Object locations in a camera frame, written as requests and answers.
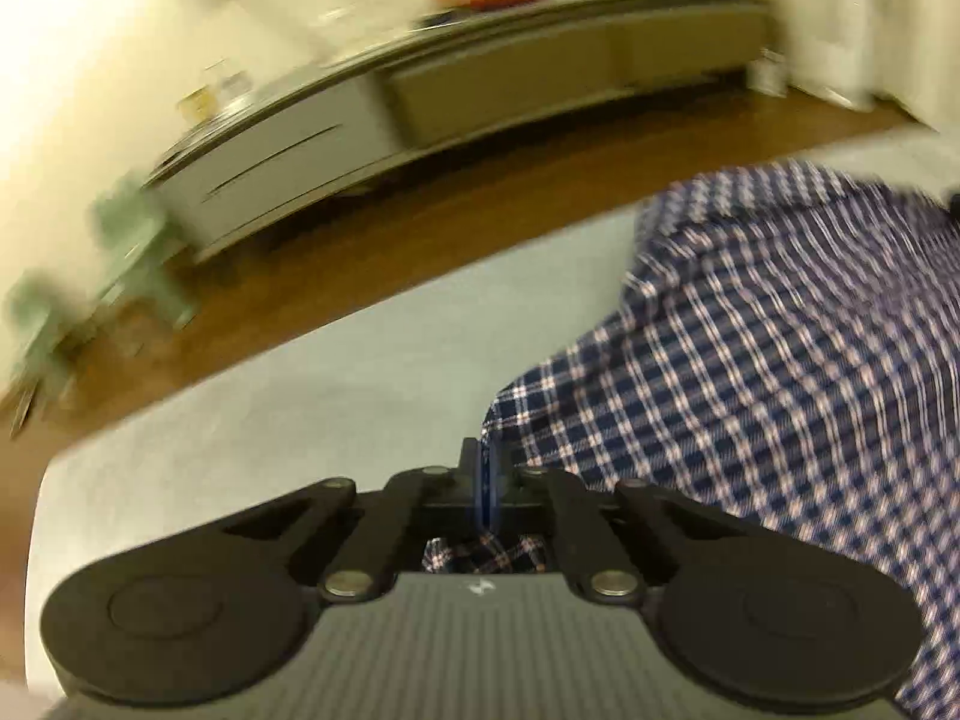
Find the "plaid shirt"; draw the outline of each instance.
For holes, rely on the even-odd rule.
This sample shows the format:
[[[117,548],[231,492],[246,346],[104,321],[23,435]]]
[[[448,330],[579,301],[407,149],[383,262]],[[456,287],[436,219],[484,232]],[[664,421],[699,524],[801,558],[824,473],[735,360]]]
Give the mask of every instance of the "plaid shirt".
[[[665,485],[867,562],[926,639],[899,703],[960,719],[960,234],[915,191],[808,163],[645,203],[619,310],[497,396],[483,437],[596,490]],[[534,536],[428,570],[531,570]]]

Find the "floor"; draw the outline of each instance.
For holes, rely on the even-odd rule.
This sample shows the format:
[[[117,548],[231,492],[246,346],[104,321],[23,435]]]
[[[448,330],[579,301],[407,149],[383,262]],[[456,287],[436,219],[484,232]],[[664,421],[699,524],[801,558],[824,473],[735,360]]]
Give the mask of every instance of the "floor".
[[[46,464],[91,432],[371,303],[702,170],[758,162],[909,122],[795,93],[719,85],[615,103],[494,136],[340,197],[242,242],[186,278],[203,312],[176,338],[83,351],[78,403],[16,441],[0,433],[0,679],[22,679],[22,610]]]

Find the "green chair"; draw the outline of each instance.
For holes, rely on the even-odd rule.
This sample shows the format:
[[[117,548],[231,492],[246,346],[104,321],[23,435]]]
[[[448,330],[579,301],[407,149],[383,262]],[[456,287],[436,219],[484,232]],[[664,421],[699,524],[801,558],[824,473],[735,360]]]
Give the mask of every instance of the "green chair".
[[[56,290],[39,274],[24,274],[7,293],[7,321],[20,338],[20,357],[14,378],[28,385],[42,384],[51,398],[70,389],[73,367],[62,343],[75,328]]]
[[[93,204],[91,215],[97,241],[109,258],[101,305],[142,298],[175,330],[189,324],[196,308],[164,268],[186,247],[186,237],[155,194],[127,177]]]

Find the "white wall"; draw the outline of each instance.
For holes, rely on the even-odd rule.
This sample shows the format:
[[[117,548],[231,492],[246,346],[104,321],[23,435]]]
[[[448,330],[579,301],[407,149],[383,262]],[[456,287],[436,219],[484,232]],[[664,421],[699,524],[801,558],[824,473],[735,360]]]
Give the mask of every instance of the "white wall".
[[[204,67],[230,57],[262,83],[304,65],[305,25],[341,2],[0,0],[0,295],[30,266],[88,301],[90,201],[179,138]],[[15,350],[0,325],[0,389]]]

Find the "countertop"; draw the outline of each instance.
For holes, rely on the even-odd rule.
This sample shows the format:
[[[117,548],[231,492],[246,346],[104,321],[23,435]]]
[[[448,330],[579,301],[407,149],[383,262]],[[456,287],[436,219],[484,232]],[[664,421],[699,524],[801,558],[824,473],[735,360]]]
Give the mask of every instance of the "countertop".
[[[464,20],[433,28],[414,29],[401,38],[373,46],[341,61],[305,65],[264,84],[253,93],[253,102],[241,112],[191,131],[160,158],[149,183],[165,180],[198,157],[278,110],[292,105],[348,76],[371,67],[402,61],[426,50],[440,50],[450,43],[467,40],[478,31],[498,31],[528,23],[550,23],[579,11],[581,17],[619,10],[656,9],[719,1],[758,0],[539,0],[503,10],[480,13]]]

